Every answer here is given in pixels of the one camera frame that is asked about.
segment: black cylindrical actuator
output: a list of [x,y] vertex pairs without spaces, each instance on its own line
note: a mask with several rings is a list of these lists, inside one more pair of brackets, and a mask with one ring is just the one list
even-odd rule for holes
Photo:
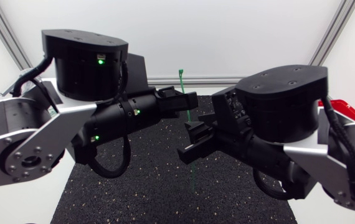
[[318,127],[317,100],[327,97],[327,68],[277,67],[242,79],[235,89],[259,138],[295,142]]
[[118,92],[128,43],[79,30],[43,30],[46,57],[55,58],[57,87],[69,98],[101,101]]

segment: silver metal bracket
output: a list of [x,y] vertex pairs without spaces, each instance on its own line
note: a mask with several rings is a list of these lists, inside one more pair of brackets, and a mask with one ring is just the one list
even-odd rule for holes
[[[353,120],[340,114],[347,123]],[[328,154],[327,144],[318,144],[318,131],[310,137],[284,145],[284,152],[315,178],[340,206],[355,210],[355,201],[351,199],[346,165]]]

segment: green zip tie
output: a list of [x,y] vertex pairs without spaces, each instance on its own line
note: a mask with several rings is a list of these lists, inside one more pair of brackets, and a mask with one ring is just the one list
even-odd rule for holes
[[[182,93],[185,94],[184,92],[184,87],[183,87],[183,69],[179,70],[179,79],[180,79],[180,86],[182,88]],[[191,115],[190,115],[190,110],[187,110],[187,118],[189,121],[191,121]],[[196,189],[196,162],[191,163],[191,191],[194,193]]]
[[[182,93],[185,94],[184,87],[183,87],[183,69],[179,70],[179,79],[180,79],[180,86],[182,87]],[[191,121],[191,114],[189,110],[187,110],[187,118],[189,121]]]

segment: black cable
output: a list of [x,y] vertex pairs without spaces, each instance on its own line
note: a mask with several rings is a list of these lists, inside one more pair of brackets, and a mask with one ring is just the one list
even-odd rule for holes
[[95,171],[96,174],[104,178],[117,178],[122,175],[129,166],[130,163],[130,143],[128,136],[123,136],[123,160],[122,164],[116,170],[108,170],[104,168],[95,158],[89,160],[88,165]]
[[126,86],[128,85],[128,78],[129,78],[129,71],[128,71],[128,64],[127,62],[122,62],[121,64],[121,85],[118,89],[118,93],[115,95],[114,98],[110,100],[106,100],[101,102],[103,105],[112,105],[115,101],[119,100],[123,92],[126,90]]
[[52,105],[53,109],[55,110],[56,113],[58,113],[58,109],[55,106],[55,103],[53,101],[53,99],[50,97],[49,92],[47,91],[45,85],[43,85],[43,83],[38,82],[35,78],[33,80],[31,80],[32,83],[35,84],[35,86],[42,92],[42,94],[45,96],[46,100],[50,103],[50,105]]
[[21,96],[21,86],[28,82],[33,80],[36,76],[40,75],[42,72],[46,70],[46,68],[52,63],[53,58],[44,58],[38,66],[33,68],[31,71],[27,72],[23,76],[19,77],[17,81],[14,84],[13,90],[10,92],[10,94],[13,97],[18,97]]
[[324,112],[326,113],[332,129],[348,151],[348,156],[346,159],[346,170],[349,177],[349,189],[351,191],[351,197],[353,200],[355,200],[355,148],[350,142],[346,131],[341,126],[334,108],[331,106],[331,102],[327,98],[322,98],[321,101],[323,102]]
[[277,190],[271,188],[270,186],[268,186],[264,181],[262,181],[262,178],[260,176],[260,172],[257,169],[255,169],[255,168],[252,169],[252,174],[253,174],[253,180],[255,181],[256,185],[266,195],[269,195],[272,198],[277,199],[277,200],[289,200],[289,199],[294,198],[294,196],[292,196],[288,192],[277,191]]

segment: metal screw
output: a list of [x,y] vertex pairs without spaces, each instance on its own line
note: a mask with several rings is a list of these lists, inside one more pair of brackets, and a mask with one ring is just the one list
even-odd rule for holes
[[15,167],[15,166],[13,166],[13,165],[11,165],[11,166],[9,167],[9,171],[10,171],[10,172],[14,172],[16,169],[17,169],[17,167]]
[[15,159],[21,159],[21,157],[22,157],[22,153],[21,152],[14,153],[14,158]]
[[53,158],[54,158],[54,156],[51,155],[51,154],[47,155],[47,157],[46,157],[46,159],[47,159],[48,161],[51,161]]
[[345,196],[346,196],[346,193],[344,193],[343,191],[339,191],[339,192],[338,192],[338,195],[341,196],[341,197],[345,197]]
[[52,172],[52,168],[47,168],[46,166],[42,166],[41,168],[40,168],[40,171],[42,171],[42,172],[45,172],[45,173],[49,173],[49,172]]
[[6,144],[10,144],[12,142],[13,142],[13,139],[11,139],[11,138],[5,138],[4,139],[4,143],[6,143]]
[[39,146],[37,146],[37,147],[34,149],[34,152],[35,152],[36,154],[39,154],[39,153],[42,152],[42,149],[41,149]]
[[22,176],[22,177],[25,177],[25,178],[26,178],[26,177],[29,177],[29,173],[28,173],[28,172],[23,172],[23,173],[21,174],[21,176]]

